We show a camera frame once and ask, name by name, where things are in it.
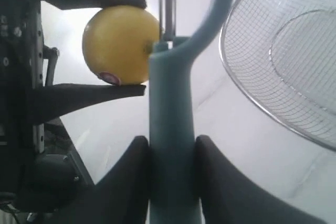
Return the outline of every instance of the metal strainer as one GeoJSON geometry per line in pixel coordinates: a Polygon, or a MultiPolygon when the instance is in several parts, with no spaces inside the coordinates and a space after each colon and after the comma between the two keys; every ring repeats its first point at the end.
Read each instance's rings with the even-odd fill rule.
{"type": "Polygon", "coordinates": [[[245,95],[336,151],[336,0],[237,0],[220,43],[245,95]]]}

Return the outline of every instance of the metal rod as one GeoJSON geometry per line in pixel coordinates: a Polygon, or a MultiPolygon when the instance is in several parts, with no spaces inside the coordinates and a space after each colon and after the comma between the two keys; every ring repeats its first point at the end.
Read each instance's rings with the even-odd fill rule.
{"type": "Polygon", "coordinates": [[[160,35],[163,34],[161,39],[172,41],[176,35],[176,0],[160,0],[159,7],[161,29],[165,18],[165,31],[163,34],[163,30],[161,30],[160,35]]]}

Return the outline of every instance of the red label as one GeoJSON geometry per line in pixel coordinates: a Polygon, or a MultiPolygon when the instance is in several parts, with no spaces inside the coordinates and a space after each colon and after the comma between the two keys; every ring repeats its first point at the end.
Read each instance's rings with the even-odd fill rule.
{"type": "Polygon", "coordinates": [[[121,80],[114,74],[102,72],[102,73],[99,73],[97,76],[99,79],[109,84],[118,85],[118,86],[121,85],[121,80]]]}

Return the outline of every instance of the white surface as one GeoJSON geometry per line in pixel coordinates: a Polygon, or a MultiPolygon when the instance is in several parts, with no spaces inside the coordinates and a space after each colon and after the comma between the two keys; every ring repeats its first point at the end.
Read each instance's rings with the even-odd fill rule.
{"type": "MultiPolygon", "coordinates": [[[[156,17],[158,0],[148,0],[156,17]]],[[[191,35],[210,0],[178,0],[177,34],[191,35]]],[[[97,9],[61,12],[43,5],[48,46],[61,56],[56,83],[103,84],[86,67],[81,35],[97,9]]],[[[296,136],[259,111],[234,86],[218,52],[218,38],[192,71],[196,134],[209,135],[222,152],[262,188],[324,220],[336,222],[336,158],[296,136]]],[[[62,120],[97,182],[120,158],[134,136],[148,136],[148,95],[98,104],[62,120]]]]}

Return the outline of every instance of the wire mesh basket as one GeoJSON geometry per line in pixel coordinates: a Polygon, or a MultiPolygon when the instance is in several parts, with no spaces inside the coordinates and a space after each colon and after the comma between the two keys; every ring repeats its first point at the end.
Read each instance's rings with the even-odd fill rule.
{"type": "Polygon", "coordinates": [[[336,0],[237,0],[220,44],[245,95],[289,129],[336,150],[336,0]]]}

